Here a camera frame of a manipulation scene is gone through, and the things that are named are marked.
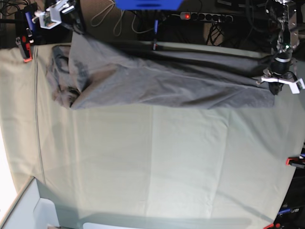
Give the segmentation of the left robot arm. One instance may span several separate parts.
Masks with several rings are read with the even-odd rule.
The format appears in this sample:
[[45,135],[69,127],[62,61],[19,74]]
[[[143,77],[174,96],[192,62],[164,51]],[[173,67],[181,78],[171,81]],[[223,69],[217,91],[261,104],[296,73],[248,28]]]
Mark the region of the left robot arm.
[[294,51],[300,44],[297,27],[297,4],[293,0],[272,0],[266,4],[266,13],[277,25],[277,41],[272,58],[264,70],[261,82],[268,83],[273,95],[278,95],[284,85],[291,93],[299,94],[305,88],[297,77],[297,60]]

